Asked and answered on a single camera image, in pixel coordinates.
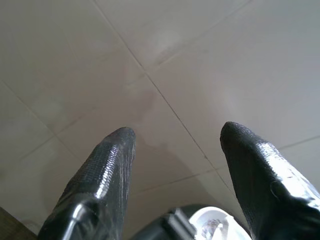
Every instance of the textured rubber surface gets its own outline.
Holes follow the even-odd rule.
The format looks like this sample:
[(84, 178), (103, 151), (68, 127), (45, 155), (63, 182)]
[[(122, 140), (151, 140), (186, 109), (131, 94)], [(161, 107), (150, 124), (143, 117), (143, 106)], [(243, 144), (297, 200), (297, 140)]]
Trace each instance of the textured rubber surface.
[(121, 239), (135, 143), (127, 127), (105, 137), (67, 184), (38, 239)]
[(235, 122), (220, 141), (254, 240), (320, 239), (319, 193), (271, 143)]

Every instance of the tile grout line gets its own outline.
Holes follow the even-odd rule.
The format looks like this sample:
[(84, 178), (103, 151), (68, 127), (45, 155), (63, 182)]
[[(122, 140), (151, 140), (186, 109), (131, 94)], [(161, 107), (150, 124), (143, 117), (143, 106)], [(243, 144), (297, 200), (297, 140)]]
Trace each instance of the tile grout line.
[(245, 6), (247, 6), (249, 3), (251, 3), (253, 0), (247, 0), (247, 2), (240, 4), (238, 7), (236, 7), (233, 11), (231, 11), (229, 14), (227, 14), (225, 17), (223, 17), (222, 19), (220, 19), (218, 22), (216, 22), (215, 24), (213, 24), (212, 26), (210, 26), (209, 28), (205, 29), (202, 33), (200, 33), (199, 35), (191, 38), (189, 41), (187, 41), (187, 43), (183, 46), (181, 46), (181, 48), (177, 48), (177, 51), (175, 53), (173, 53), (171, 56), (168, 56), (166, 59), (164, 59), (163, 61), (161, 61), (158, 65), (152, 66), (152, 67), (148, 67), (145, 71), (146, 72), (155, 72), (157, 71), (162, 65), (168, 63), (170, 60), (172, 60), (174, 57), (180, 55), (184, 50), (187, 49), (188, 46), (192, 46), (193, 44), (195, 44), (200, 38), (202, 38), (203, 36), (205, 36), (206, 34), (208, 34), (212, 29), (214, 29), (217, 25), (219, 25), (221, 22), (224, 22), (226, 19), (230, 18), (231, 16), (233, 16), (235, 13), (237, 13), (238, 11), (240, 11), (242, 8), (244, 8)]
[(213, 166), (213, 164), (211, 163), (211, 161), (208, 159), (207, 155), (205, 154), (205, 152), (203, 151), (203, 149), (199, 146), (199, 144), (197, 143), (197, 141), (195, 140), (195, 138), (191, 135), (191, 133), (189, 132), (189, 130), (187, 129), (186, 125), (183, 123), (183, 121), (180, 119), (180, 117), (178, 116), (178, 114), (175, 112), (175, 110), (172, 108), (172, 106), (169, 104), (169, 102), (167, 101), (167, 99), (165, 98), (165, 96), (162, 94), (162, 92), (159, 90), (159, 88), (157, 87), (157, 85), (152, 81), (151, 77), (149, 76), (148, 73), (145, 73), (146, 77), (149, 79), (149, 81), (153, 84), (153, 86), (156, 88), (156, 90), (159, 92), (159, 94), (162, 96), (163, 100), (166, 102), (166, 104), (169, 106), (169, 108), (171, 109), (171, 111), (174, 113), (175, 117), (178, 119), (178, 121), (181, 123), (181, 125), (183, 126), (183, 128), (186, 130), (186, 132), (189, 134), (189, 136), (192, 138), (193, 142), (197, 145), (197, 147), (199, 148), (199, 150), (201, 151), (201, 153), (203, 154), (203, 157), (209, 162), (209, 164), (211, 165), (211, 167), (216, 170), (216, 168)]
[(184, 181), (184, 180), (192, 179), (192, 178), (198, 177), (200, 175), (213, 173), (213, 172), (216, 172), (216, 170), (215, 169), (211, 169), (211, 170), (207, 170), (207, 171), (204, 171), (204, 172), (201, 172), (201, 173), (197, 173), (197, 174), (194, 174), (194, 175), (191, 175), (191, 176), (186, 176), (186, 177), (183, 177), (183, 178), (180, 178), (180, 179), (168, 182), (168, 183), (159, 184), (159, 185), (156, 185), (156, 186), (144, 188), (139, 192), (133, 193), (132, 197), (135, 197), (135, 196), (140, 195), (140, 194), (147, 193), (147, 192), (149, 192), (151, 190), (154, 190), (154, 189), (158, 189), (158, 188), (161, 188), (161, 187), (164, 187), (164, 186), (168, 186), (168, 185), (171, 185), (171, 184), (179, 183), (179, 182)]
[(149, 74), (147, 73), (146, 69), (144, 68), (144, 66), (141, 64), (141, 62), (136, 58), (136, 56), (134, 55), (134, 53), (131, 51), (131, 49), (128, 47), (127, 43), (125, 42), (125, 40), (122, 38), (122, 36), (119, 34), (119, 32), (116, 30), (116, 28), (111, 24), (110, 20), (107, 18), (107, 16), (105, 15), (105, 13), (101, 10), (100, 6), (97, 4), (96, 0), (92, 1), (92, 4), (97, 8), (97, 10), (100, 12), (100, 14), (103, 16), (103, 18), (105, 19), (105, 21), (107, 22), (107, 24), (109, 24), (112, 28), (112, 30), (116, 33), (116, 35), (118, 36), (118, 38), (121, 40), (122, 44), (124, 44), (124, 46), (126, 47), (126, 49), (130, 52), (131, 56), (133, 57), (133, 59), (136, 61), (136, 63), (139, 65), (139, 67), (142, 69), (144, 75), (148, 78), (148, 80), (153, 84), (153, 86), (156, 88), (156, 90), (159, 92), (159, 94), (161, 95), (161, 97), (164, 99), (164, 101), (166, 102), (166, 104), (169, 106), (169, 108), (171, 109), (171, 111), (174, 113), (174, 115), (176, 116), (176, 118), (179, 120), (179, 122), (181, 123), (181, 125), (183, 126), (183, 128), (186, 130), (186, 132), (189, 134), (189, 136), (192, 138), (193, 142), (197, 145), (197, 147), (200, 149), (200, 151), (202, 152), (204, 158), (209, 162), (210, 166), (216, 170), (216, 168), (213, 166), (213, 164), (211, 163), (211, 161), (208, 159), (207, 155), (205, 154), (205, 152), (202, 150), (202, 148), (199, 146), (199, 144), (196, 142), (195, 138), (191, 135), (191, 133), (189, 132), (189, 130), (187, 129), (187, 127), (185, 126), (185, 124), (182, 122), (182, 120), (180, 119), (180, 117), (178, 116), (178, 114), (174, 111), (174, 109), (172, 108), (172, 106), (169, 104), (169, 102), (167, 101), (167, 99), (165, 98), (165, 96), (162, 94), (162, 92), (159, 90), (159, 88), (157, 87), (157, 85), (152, 81), (151, 77), (149, 76)]
[(138, 64), (138, 66), (142, 69), (142, 71), (144, 73), (146, 73), (146, 70), (144, 68), (144, 66), (141, 64), (141, 62), (136, 58), (136, 56), (134, 55), (134, 53), (131, 51), (131, 49), (129, 48), (128, 44), (126, 43), (126, 41), (123, 39), (123, 37), (120, 35), (120, 33), (116, 30), (116, 28), (114, 27), (114, 25), (111, 23), (111, 21), (109, 20), (109, 18), (107, 18), (106, 14), (101, 10), (100, 6), (97, 3), (97, 0), (91, 0), (92, 4), (95, 6), (95, 8), (98, 10), (98, 12), (102, 15), (102, 17), (104, 18), (104, 20), (106, 21), (106, 23), (111, 27), (112, 31), (116, 34), (116, 36), (120, 39), (121, 43), (126, 47), (126, 49), (129, 51), (129, 53), (131, 54), (131, 56), (133, 57), (134, 61)]
[(66, 41), (68, 47), (70, 48), (70, 50), (71, 50), (71, 52), (72, 52), (72, 55), (73, 55), (73, 57), (74, 57), (74, 59), (75, 59), (75, 62), (76, 62), (76, 64), (77, 64), (77, 63), (79, 62), (79, 58), (77, 57), (74, 48), (71, 46), (71, 44), (70, 44), (70, 42), (69, 42), (69, 39), (67, 38), (67, 35), (66, 35), (66, 33), (65, 33), (65, 30), (64, 30), (64, 29), (61, 29), (61, 31), (62, 31), (62, 33), (63, 33), (63, 36), (64, 36), (64, 38), (65, 38), (65, 41)]
[(225, 187), (230, 191), (230, 193), (237, 199), (237, 196), (234, 195), (233, 191), (228, 187), (228, 185), (226, 184), (225, 180), (223, 179), (222, 176), (220, 176), (218, 170), (216, 171), (216, 174), (219, 176), (219, 178), (221, 179), (221, 181), (223, 182), (223, 184), (225, 185)]
[(306, 143), (306, 142), (310, 142), (310, 141), (316, 140), (316, 139), (318, 139), (318, 138), (320, 138), (320, 135), (313, 136), (313, 137), (310, 137), (310, 138), (306, 138), (306, 139), (304, 139), (304, 140), (297, 141), (297, 142), (295, 142), (295, 143), (288, 144), (288, 145), (285, 145), (285, 146), (281, 146), (281, 147), (279, 147), (279, 148), (277, 148), (277, 149), (278, 149), (279, 152), (280, 152), (280, 151), (285, 150), (285, 149), (287, 149), (287, 148), (291, 148), (291, 147), (294, 147), (294, 146), (297, 146), (297, 145), (300, 145), (300, 144), (304, 144), (304, 143)]
[(26, 154), (24, 154), (23, 156), (18, 158), (18, 161), (21, 161), (23, 158), (29, 156), (30, 154), (34, 153), (37, 149), (39, 149), (40, 147), (42, 147), (44, 144), (46, 144), (47, 142), (49, 142), (51, 139), (56, 138), (60, 144), (62, 144), (65, 149), (78, 161), (82, 162), (62, 141), (61, 139), (58, 137), (58, 135), (52, 131), (35, 113), (34, 111), (32, 111), (29, 106), (19, 97), (16, 95), (16, 93), (11, 89), (11, 87), (4, 81), (1, 80), (1, 82), (9, 89), (10, 92), (13, 93), (13, 95), (18, 99), (18, 101), (20, 103), (22, 103), (24, 105), (24, 107), (27, 109), (27, 111), (29, 113), (31, 113), (39, 122), (41, 122), (43, 124), (43, 126), (51, 133), (51, 136), (46, 139), (44, 142), (42, 142), (41, 144), (39, 144), (38, 146), (36, 146), (34, 149), (32, 149), (31, 151), (27, 152)]

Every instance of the wooden surface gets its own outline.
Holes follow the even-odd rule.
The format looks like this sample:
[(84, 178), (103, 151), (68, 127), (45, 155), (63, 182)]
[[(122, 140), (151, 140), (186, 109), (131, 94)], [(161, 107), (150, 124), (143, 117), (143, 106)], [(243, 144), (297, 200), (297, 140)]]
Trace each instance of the wooden surface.
[(0, 207), (0, 240), (36, 240), (37, 236)]

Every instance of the tile floor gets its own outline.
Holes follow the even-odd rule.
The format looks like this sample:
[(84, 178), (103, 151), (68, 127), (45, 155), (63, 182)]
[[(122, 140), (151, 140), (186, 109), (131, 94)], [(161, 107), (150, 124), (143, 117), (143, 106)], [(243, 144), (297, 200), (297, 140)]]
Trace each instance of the tile floor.
[(124, 239), (190, 203), (245, 221), (220, 148), (225, 121), (273, 142), (320, 189), (319, 10), (318, 0), (2, 1), (0, 205), (37, 233), (122, 126), (137, 134)]

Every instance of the beige floor tile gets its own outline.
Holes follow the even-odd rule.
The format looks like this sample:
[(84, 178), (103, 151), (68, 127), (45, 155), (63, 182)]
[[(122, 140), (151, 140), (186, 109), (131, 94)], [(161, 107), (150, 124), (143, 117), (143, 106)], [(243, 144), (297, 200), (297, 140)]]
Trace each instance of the beige floor tile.
[(150, 73), (214, 167), (226, 121), (278, 148), (320, 134), (319, 7), (252, 1)]
[(245, 222), (235, 196), (215, 171), (130, 196), (125, 217), (124, 239), (128, 239), (156, 217), (174, 207), (208, 204)]
[(114, 92), (101, 108), (62, 131), (58, 137), (83, 161), (103, 137), (120, 127), (137, 135), (132, 191), (174, 182), (212, 169), (208, 160), (145, 77)]
[(50, 139), (1, 174), (0, 205), (38, 233), (81, 163)]
[(171, 57), (247, 0), (97, 2), (138, 61), (149, 68)]
[(3, 80), (55, 133), (92, 111), (104, 99), (143, 73), (125, 48), (45, 76), (39, 71), (9, 70)]
[(18, 52), (28, 68), (48, 75), (114, 52), (121, 43), (88, 0), (6, 1), (0, 20), (6, 41), (0, 48)]
[(50, 130), (0, 81), (0, 172), (50, 137)]

